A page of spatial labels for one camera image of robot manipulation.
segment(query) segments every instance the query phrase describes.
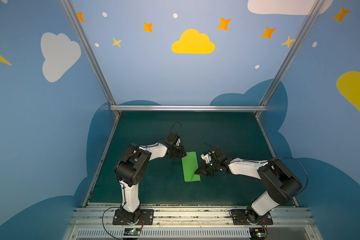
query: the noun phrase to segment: green paper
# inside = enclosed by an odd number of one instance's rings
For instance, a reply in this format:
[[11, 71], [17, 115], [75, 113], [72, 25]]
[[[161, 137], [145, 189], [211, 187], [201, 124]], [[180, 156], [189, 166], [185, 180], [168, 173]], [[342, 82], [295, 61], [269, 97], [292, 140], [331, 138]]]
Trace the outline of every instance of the green paper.
[[196, 152], [187, 152], [187, 156], [182, 158], [182, 162], [184, 181], [200, 181], [200, 176], [195, 174], [195, 171], [198, 169]]

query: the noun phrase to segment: dark green table surface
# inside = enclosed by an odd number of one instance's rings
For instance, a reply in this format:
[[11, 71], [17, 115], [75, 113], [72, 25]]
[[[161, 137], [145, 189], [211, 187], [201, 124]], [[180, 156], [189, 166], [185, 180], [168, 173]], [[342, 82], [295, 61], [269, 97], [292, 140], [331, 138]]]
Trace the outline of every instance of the dark green table surface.
[[[187, 152], [200, 155], [204, 142], [219, 146], [227, 157], [270, 159], [271, 153], [253, 113], [221, 112], [123, 112], [101, 168], [90, 202], [120, 203], [121, 188], [113, 168], [130, 143], [163, 141], [174, 122]], [[176, 132], [179, 125], [173, 127]], [[265, 191], [261, 180], [242, 175], [201, 177], [184, 182], [181, 159], [167, 157], [149, 162], [139, 184], [142, 204], [249, 205]]]

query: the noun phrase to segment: white cloud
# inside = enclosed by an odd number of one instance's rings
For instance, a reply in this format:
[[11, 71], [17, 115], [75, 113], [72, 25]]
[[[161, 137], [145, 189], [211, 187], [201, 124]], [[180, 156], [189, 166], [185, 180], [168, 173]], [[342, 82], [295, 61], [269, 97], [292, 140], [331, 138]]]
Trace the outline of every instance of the white cloud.
[[59, 80], [81, 56], [80, 45], [63, 33], [44, 33], [41, 37], [41, 52], [45, 58], [43, 74], [51, 83]]
[[[249, 0], [248, 10], [257, 14], [308, 15], [316, 0]], [[320, 14], [325, 12], [333, 0], [325, 0]]]

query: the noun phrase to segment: black mounting plate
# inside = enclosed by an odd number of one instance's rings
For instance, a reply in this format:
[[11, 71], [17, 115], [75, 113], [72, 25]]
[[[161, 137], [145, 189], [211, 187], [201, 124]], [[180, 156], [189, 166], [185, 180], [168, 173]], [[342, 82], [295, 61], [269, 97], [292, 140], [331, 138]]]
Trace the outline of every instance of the black mounting plate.
[[[247, 221], [245, 211], [246, 211], [246, 209], [232, 209], [231, 210], [231, 215], [235, 217], [233, 219], [234, 225], [253, 225], [253, 223], [250, 224]], [[269, 212], [264, 214], [264, 216], [258, 221], [258, 223], [263, 225], [264, 224], [263, 220], [267, 223], [267, 225], [273, 225], [273, 220], [272, 220], [271, 214]]]
[[[154, 219], [154, 210], [153, 209], [141, 209], [140, 216], [144, 218], [144, 225], [152, 225]], [[129, 225], [127, 219], [123, 217], [121, 209], [118, 209], [113, 216], [112, 225]], [[143, 221], [139, 218], [139, 221], [135, 225], [130, 226], [141, 226]]]

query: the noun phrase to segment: blue wall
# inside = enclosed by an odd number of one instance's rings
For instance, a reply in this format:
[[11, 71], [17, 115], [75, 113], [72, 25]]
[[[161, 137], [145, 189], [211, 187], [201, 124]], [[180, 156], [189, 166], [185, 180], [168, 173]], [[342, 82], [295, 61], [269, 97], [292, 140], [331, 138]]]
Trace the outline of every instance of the blue wall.
[[[350, 12], [339, 22], [341, 7]], [[336, 86], [349, 71], [360, 72], [360, 1], [338, 0], [318, 17], [260, 115], [276, 155], [307, 170], [309, 186], [297, 200], [325, 240], [354, 239], [349, 223], [360, 222], [360, 111]]]
[[62, 238], [115, 119], [82, 49], [47, 81], [46, 32], [79, 42], [59, 0], [0, 1], [0, 239]]
[[[145, 100], [161, 105], [220, 105], [216, 98], [222, 100], [221, 105], [258, 105], [262, 95], [243, 99], [239, 94], [274, 77], [288, 51], [282, 44], [288, 36], [294, 39], [306, 16], [257, 14], [247, 3], [73, 1], [116, 102]], [[232, 19], [227, 31], [217, 30], [220, 17]], [[143, 22], [153, 23], [152, 32], [144, 32]], [[276, 28], [270, 39], [261, 38], [266, 27]], [[172, 44], [187, 29], [206, 33], [215, 50], [209, 54], [173, 52]], [[113, 39], [121, 40], [120, 47], [113, 45]]]

